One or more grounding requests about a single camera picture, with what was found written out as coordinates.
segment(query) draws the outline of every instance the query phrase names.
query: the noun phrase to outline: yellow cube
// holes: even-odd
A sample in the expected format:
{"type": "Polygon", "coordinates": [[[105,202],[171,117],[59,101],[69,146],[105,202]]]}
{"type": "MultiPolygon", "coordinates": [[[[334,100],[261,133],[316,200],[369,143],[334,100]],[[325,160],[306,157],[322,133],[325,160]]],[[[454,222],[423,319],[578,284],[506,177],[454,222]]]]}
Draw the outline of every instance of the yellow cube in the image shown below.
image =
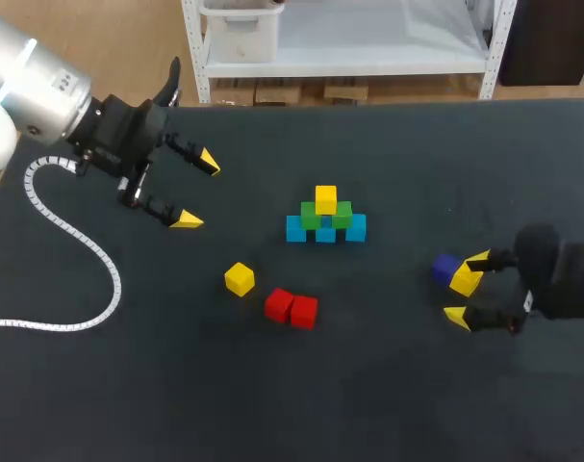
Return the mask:
{"type": "Polygon", "coordinates": [[[244,296],[255,286],[253,270],[236,263],[225,273],[225,286],[237,296],[244,296]]]}
{"type": "Polygon", "coordinates": [[[315,186],[315,213],[316,215],[337,214],[336,186],[315,186]]]}

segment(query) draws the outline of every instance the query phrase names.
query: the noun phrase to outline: blue block in gripper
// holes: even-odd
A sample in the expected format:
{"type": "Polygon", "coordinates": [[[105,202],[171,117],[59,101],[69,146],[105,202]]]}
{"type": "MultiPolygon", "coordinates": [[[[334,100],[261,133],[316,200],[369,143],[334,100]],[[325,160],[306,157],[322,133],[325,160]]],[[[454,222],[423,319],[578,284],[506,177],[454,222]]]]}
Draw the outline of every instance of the blue block in gripper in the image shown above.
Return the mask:
{"type": "Polygon", "coordinates": [[[286,223],[286,240],[288,243],[306,243],[307,232],[302,229],[300,216],[289,215],[286,223]]]}
{"type": "Polygon", "coordinates": [[[353,214],[351,227],[345,229],[345,240],[349,243],[363,243],[367,239],[367,216],[353,214]]]}
{"type": "Polygon", "coordinates": [[[333,228],[319,228],[315,232],[315,242],[333,244],[337,241],[337,230],[333,228]]]}
{"type": "Polygon", "coordinates": [[[433,263],[433,277],[437,282],[449,287],[454,277],[454,273],[463,265],[463,260],[451,255],[442,254],[433,263]]]}

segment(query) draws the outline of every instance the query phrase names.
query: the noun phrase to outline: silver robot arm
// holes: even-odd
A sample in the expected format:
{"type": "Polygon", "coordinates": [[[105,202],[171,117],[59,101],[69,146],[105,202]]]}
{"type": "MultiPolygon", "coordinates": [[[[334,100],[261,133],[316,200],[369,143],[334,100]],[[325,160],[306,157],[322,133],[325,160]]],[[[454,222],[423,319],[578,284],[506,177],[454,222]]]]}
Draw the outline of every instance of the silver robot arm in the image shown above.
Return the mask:
{"type": "Polygon", "coordinates": [[[86,113],[91,80],[0,18],[0,104],[23,135],[49,145],[86,113]]]}
{"type": "Polygon", "coordinates": [[[79,158],[76,174],[94,166],[117,178],[116,196],[123,205],[142,209],[169,227],[199,226],[201,219],[144,186],[153,153],[162,147],[209,175],[220,172],[204,146],[168,131],[168,108],[178,104],[179,77],[175,58],[152,100],[136,108],[114,95],[99,101],[90,94],[87,74],[0,18],[0,169],[13,154],[15,130],[44,145],[64,140],[79,158]]]}

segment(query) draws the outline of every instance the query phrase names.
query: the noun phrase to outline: green cube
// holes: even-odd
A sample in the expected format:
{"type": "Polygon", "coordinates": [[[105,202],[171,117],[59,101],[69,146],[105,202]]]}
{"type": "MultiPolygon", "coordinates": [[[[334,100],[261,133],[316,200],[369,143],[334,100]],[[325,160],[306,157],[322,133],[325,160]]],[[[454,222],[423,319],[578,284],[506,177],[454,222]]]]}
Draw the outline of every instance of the green cube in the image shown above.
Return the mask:
{"type": "Polygon", "coordinates": [[[352,220],[351,202],[339,202],[337,204],[337,213],[332,217],[332,227],[334,229],[350,228],[352,220]]]}
{"type": "Polygon", "coordinates": [[[315,213],[315,202],[300,202],[300,225],[302,229],[321,227],[321,215],[315,213]]]}

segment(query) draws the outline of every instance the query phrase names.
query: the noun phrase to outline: black cabinet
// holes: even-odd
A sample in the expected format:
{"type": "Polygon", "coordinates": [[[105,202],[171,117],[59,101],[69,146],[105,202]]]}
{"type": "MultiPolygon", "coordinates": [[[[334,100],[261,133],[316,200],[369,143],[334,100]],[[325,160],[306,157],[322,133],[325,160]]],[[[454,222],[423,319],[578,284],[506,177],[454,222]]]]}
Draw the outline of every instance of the black cabinet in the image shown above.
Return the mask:
{"type": "Polygon", "coordinates": [[[519,0],[501,84],[577,85],[583,75],[584,0],[519,0]]]}

